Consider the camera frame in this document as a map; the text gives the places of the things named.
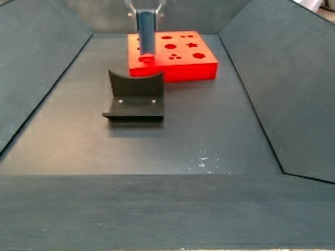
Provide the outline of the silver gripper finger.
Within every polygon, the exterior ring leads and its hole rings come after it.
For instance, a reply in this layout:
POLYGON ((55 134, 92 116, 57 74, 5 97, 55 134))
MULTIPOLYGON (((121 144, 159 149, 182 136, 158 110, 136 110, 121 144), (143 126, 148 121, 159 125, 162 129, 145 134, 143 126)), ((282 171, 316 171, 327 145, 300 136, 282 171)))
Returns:
POLYGON ((129 18, 136 18, 136 9, 132 0, 124 0, 125 9, 129 18))
POLYGON ((156 14, 156 18, 162 18, 164 16, 164 8, 167 6, 167 1, 168 0, 159 0, 159 7, 155 11, 155 14, 156 14))

